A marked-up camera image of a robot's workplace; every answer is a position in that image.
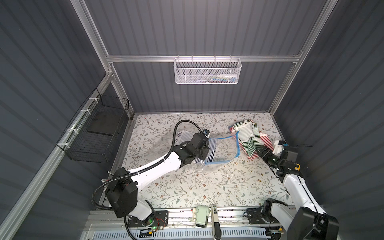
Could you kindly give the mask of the navy striped garment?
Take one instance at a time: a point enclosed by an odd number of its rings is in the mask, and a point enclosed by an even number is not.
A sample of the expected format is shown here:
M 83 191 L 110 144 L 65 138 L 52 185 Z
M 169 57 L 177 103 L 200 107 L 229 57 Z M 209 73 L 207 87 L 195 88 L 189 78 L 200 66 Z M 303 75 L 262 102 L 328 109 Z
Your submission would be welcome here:
M 185 164 L 196 164 L 203 167 L 214 160 L 217 140 L 206 136 L 208 130 L 203 134 L 192 133 L 182 130 L 176 134 L 175 150 L 182 154 Z

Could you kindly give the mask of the clear vacuum bag blue zipper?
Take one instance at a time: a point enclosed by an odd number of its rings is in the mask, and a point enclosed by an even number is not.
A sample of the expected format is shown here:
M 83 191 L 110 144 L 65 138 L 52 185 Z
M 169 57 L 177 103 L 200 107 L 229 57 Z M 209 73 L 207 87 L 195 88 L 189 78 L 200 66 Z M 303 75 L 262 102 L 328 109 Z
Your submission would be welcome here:
M 179 121 L 169 138 L 164 138 L 157 147 L 165 147 L 160 156 L 165 165 L 173 170 L 185 166 L 205 168 L 231 162 L 240 155 L 239 133 L 218 136 L 202 129 L 192 121 Z

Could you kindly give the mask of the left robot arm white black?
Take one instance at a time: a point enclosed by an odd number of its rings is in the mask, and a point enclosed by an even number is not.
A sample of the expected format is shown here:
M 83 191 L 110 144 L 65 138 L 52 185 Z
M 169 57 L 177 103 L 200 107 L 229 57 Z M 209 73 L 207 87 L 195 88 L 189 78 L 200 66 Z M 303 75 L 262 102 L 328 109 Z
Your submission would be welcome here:
M 210 150 L 209 134 L 207 129 L 195 133 L 190 141 L 172 146 L 170 154 L 134 169 L 132 176 L 124 168 L 118 169 L 116 180 L 109 180 L 105 191 L 116 217 L 133 216 L 141 221 L 150 219 L 154 210 L 148 201 L 139 199 L 140 191 L 160 177 L 192 164 L 195 159 L 204 160 Z

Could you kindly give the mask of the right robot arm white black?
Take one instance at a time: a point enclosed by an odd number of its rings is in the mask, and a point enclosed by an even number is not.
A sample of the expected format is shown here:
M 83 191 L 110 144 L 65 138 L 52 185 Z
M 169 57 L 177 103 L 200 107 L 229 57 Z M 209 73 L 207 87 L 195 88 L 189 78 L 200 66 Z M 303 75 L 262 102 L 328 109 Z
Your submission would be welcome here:
M 288 240 L 336 240 L 339 222 L 315 200 L 300 171 L 301 166 L 287 159 L 290 148 L 285 142 L 277 141 L 273 151 L 262 147 L 256 148 L 256 152 L 285 186 L 296 213 L 293 214 L 286 203 L 268 198 L 259 208 L 260 215 L 269 224 L 280 223 Z

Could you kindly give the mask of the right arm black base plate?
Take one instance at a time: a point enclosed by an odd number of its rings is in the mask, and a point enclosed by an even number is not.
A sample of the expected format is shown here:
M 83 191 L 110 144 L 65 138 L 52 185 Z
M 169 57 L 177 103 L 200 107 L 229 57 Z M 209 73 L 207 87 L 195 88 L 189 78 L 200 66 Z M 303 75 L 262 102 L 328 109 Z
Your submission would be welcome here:
M 264 207 L 260 206 L 259 208 L 248 208 L 243 213 L 243 216 L 247 218 L 249 221 L 249 224 L 256 225 L 256 224 L 266 224 L 268 223 L 262 214 Z

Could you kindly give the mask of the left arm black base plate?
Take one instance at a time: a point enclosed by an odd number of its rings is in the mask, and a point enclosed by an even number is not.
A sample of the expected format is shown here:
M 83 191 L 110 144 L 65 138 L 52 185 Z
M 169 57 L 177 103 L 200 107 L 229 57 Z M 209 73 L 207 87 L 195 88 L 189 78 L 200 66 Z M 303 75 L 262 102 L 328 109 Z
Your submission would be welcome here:
M 155 213 L 145 221 L 140 221 L 138 218 L 132 216 L 128 216 L 127 220 L 130 228 L 167 227 L 169 211 L 155 211 Z

